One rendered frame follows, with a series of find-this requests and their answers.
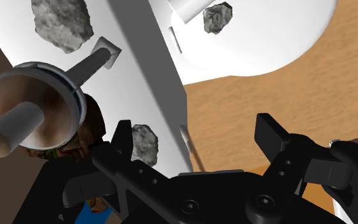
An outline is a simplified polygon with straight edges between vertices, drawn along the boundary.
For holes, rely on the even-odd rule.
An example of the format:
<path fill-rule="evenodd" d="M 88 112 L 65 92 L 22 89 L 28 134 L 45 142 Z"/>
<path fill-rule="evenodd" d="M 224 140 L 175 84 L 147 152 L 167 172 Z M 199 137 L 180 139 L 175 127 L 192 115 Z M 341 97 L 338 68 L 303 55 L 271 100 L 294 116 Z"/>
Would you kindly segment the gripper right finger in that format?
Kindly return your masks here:
<path fill-rule="evenodd" d="M 270 114 L 256 116 L 254 140 L 270 161 L 246 202 L 251 224 L 345 224 L 303 198 L 320 185 L 358 224 L 358 144 L 337 140 L 326 148 L 288 133 Z"/>

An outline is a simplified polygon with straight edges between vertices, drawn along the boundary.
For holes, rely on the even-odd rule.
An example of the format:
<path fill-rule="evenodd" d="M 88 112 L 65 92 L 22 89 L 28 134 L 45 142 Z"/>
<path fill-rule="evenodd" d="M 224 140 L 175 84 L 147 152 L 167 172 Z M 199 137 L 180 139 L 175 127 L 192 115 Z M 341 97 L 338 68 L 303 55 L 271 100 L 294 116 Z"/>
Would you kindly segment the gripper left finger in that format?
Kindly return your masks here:
<path fill-rule="evenodd" d="M 123 224 L 194 224 L 179 187 L 140 160 L 132 161 L 130 120 L 110 142 L 93 145 L 80 163 L 54 158 L 41 168 L 12 224 L 75 224 L 86 199 L 102 197 Z"/>

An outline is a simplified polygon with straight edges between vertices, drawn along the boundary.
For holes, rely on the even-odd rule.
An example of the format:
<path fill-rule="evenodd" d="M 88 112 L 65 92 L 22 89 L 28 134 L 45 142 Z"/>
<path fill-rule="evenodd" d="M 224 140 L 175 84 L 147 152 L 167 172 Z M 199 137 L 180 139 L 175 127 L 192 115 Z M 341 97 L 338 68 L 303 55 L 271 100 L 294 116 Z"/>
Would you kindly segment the small grey rock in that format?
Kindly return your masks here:
<path fill-rule="evenodd" d="M 135 124 L 132 127 L 133 150 L 131 160 L 140 160 L 150 167 L 157 164 L 158 137 L 148 125 Z"/>
<path fill-rule="evenodd" d="M 203 28 L 208 34 L 219 34 L 233 17 L 233 8 L 227 2 L 215 4 L 203 11 Z"/>

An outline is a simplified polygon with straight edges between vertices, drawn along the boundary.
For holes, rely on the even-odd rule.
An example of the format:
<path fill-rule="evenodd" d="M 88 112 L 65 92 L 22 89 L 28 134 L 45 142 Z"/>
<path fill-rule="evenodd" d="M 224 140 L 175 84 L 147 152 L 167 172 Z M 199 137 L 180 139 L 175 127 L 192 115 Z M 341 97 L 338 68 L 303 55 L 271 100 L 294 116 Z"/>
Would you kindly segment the brown and blue figure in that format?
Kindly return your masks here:
<path fill-rule="evenodd" d="M 80 162 L 88 155 L 91 145 L 103 142 L 102 137 L 106 134 L 106 126 L 99 105 L 92 96 L 88 94 L 84 94 L 84 96 L 87 105 L 85 120 L 71 140 L 57 149 L 26 149 L 25 152 L 29 157 L 38 157 L 44 160 L 70 157 L 75 162 Z M 88 206 L 93 214 L 102 213 L 108 209 L 108 205 L 103 201 L 102 197 L 87 199 L 86 202 L 80 202 L 74 207 L 65 209 L 62 213 L 64 221 L 67 224 L 75 224 L 84 205 Z"/>

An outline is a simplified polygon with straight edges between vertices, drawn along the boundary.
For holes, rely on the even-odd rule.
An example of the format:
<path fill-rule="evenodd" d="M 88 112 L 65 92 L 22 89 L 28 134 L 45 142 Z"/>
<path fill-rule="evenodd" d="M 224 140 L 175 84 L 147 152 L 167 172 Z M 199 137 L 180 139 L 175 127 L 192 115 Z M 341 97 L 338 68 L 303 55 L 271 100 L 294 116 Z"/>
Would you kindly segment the large grey rock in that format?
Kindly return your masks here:
<path fill-rule="evenodd" d="M 31 0 L 35 32 L 70 54 L 93 35 L 85 0 Z"/>

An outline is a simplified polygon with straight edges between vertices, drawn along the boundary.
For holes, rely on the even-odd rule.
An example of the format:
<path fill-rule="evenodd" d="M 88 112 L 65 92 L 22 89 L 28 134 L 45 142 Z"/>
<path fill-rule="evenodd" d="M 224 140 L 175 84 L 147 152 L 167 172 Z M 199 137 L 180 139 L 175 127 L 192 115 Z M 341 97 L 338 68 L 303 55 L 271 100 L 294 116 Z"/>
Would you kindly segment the white cylinder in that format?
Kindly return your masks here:
<path fill-rule="evenodd" d="M 215 0 L 167 0 L 170 7 L 187 24 Z"/>

